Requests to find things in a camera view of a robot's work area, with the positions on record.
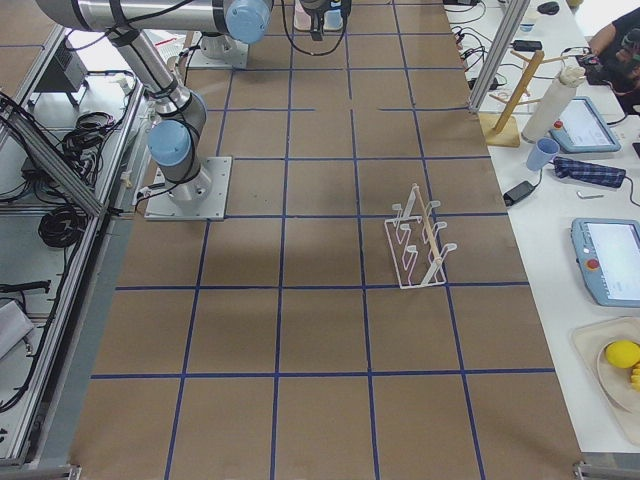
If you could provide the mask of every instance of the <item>touchscreen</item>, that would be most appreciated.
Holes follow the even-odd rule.
[[[611,145],[611,140],[584,100],[573,100],[560,115],[571,142],[579,147]]]
[[[640,299],[640,242],[633,225],[588,223],[600,269],[614,300]]]

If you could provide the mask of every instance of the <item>metal base plate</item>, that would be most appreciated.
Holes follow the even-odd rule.
[[[247,58],[249,56],[249,45],[246,43],[236,42],[236,50],[233,55],[225,55],[221,59],[213,59],[205,57],[200,50],[193,52],[189,62],[189,68],[194,70],[203,69],[231,69],[247,68]]]
[[[158,195],[149,199],[144,217],[147,220],[168,220],[172,222],[207,219],[224,220],[232,161],[231,157],[209,157],[202,160],[202,168],[209,173],[212,179],[209,195],[202,200],[184,204],[174,202],[169,194]],[[154,181],[156,183],[164,181],[164,176],[160,169],[158,169]]]

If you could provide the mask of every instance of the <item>blue cup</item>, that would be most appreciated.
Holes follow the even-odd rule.
[[[536,172],[547,163],[553,161],[558,153],[560,153],[560,145],[558,145],[558,142],[551,138],[541,138],[531,148],[531,152],[529,152],[527,168],[532,172]]]

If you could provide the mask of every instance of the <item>person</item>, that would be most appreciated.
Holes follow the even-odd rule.
[[[640,7],[599,30],[589,41],[589,47],[602,65],[603,79],[613,89],[622,109],[639,114]]]

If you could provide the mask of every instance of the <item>floor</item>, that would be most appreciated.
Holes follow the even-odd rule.
[[[315,58],[274,13],[247,70],[189,71],[200,155],[234,157],[227,217],[125,220],[71,461],[88,480],[572,478],[442,5],[358,2]],[[383,224],[413,183],[458,249],[444,286],[400,290]]]

